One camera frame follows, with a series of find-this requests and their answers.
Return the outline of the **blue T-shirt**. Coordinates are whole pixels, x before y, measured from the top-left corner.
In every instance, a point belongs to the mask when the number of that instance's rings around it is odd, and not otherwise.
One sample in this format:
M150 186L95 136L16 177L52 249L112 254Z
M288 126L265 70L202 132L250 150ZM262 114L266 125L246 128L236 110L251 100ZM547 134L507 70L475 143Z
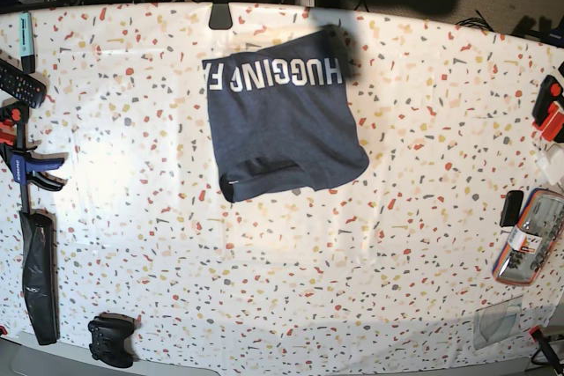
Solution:
M347 102L349 55L331 28L202 65L219 187L228 202L336 188L367 169Z

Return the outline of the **small black box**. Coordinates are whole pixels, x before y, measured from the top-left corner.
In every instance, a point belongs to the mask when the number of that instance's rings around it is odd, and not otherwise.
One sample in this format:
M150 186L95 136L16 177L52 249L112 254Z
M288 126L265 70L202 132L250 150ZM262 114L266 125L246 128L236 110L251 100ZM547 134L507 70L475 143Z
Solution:
M517 224L523 197L522 190L511 190L506 194L501 212L500 227L512 227Z

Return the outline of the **black game controller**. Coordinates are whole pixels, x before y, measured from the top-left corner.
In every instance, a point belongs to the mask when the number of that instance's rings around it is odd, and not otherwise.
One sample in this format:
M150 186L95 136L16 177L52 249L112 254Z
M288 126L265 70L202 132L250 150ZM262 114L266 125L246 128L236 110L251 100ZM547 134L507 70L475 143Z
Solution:
M134 364L134 356L126 348L126 341L134 334L136 325L129 317L95 316L87 325L92 341L92 358L114 368L126 369Z

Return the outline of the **black plastic bag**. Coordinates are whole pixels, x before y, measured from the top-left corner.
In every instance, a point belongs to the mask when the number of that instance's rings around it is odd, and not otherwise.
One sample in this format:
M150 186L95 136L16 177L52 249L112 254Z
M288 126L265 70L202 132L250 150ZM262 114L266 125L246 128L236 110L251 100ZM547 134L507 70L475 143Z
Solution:
M54 344L58 337L54 289L54 222L40 213L20 213L23 234L22 291L36 341Z

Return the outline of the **blue bar clamp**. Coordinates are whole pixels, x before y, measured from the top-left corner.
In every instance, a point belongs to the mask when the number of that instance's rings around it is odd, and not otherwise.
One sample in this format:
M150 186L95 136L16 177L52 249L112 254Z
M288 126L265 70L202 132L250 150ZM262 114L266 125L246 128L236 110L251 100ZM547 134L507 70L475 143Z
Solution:
M28 185L48 192L61 191L65 181L48 175L48 171L61 168L64 157L35 157L32 151L36 146L26 144L26 125L29 121L29 106L16 101L1 107L1 159L11 172L13 180L19 184L22 211L31 213Z

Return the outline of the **transparent pencil case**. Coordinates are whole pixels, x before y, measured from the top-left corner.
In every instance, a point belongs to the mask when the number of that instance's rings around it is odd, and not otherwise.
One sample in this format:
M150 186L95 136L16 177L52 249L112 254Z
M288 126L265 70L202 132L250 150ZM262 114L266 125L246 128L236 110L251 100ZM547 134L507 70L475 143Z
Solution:
M544 188L523 197L515 226L502 227L508 237L493 265L502 284L528 286L538 277L563 234L563 195Z

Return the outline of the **black remote control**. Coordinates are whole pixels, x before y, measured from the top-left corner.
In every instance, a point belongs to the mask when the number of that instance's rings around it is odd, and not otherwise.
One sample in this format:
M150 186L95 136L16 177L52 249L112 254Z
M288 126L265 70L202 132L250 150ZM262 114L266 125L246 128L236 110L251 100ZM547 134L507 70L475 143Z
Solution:
M38 108L45 100L47 87L10 63L0 60L0 88L31 108Z

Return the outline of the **white adapter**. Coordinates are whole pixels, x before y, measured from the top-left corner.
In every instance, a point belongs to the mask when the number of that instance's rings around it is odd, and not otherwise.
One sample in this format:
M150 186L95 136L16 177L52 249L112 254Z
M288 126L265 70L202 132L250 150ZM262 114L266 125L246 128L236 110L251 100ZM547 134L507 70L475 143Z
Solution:
M550 185L563 183L563 149L557 144L551 145L547 150L536 150L536 164Z

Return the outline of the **clear plastic sleeve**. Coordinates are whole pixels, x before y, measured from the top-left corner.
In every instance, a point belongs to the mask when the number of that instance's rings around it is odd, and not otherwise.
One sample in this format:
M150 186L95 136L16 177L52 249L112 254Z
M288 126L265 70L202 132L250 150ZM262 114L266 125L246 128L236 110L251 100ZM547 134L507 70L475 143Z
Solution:
M473 319L473 347L481 350L519 332L523 297L477 310Z

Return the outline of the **red and black tool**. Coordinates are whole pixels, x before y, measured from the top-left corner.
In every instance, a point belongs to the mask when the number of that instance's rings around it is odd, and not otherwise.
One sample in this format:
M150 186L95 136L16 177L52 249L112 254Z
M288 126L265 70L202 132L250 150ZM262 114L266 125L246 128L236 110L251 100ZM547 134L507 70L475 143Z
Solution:
M533 126L546 141L563 143L563 86L553 75L541 83L532 118Z

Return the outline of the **mint highlighter pen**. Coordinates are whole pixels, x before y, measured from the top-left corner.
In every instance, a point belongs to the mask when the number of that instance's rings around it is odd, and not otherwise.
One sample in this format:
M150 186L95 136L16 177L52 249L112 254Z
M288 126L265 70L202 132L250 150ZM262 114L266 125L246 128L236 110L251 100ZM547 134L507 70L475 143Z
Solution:
M23 72L27 75L33 74L35 72L33 22L28 11L19 14L19 53Z

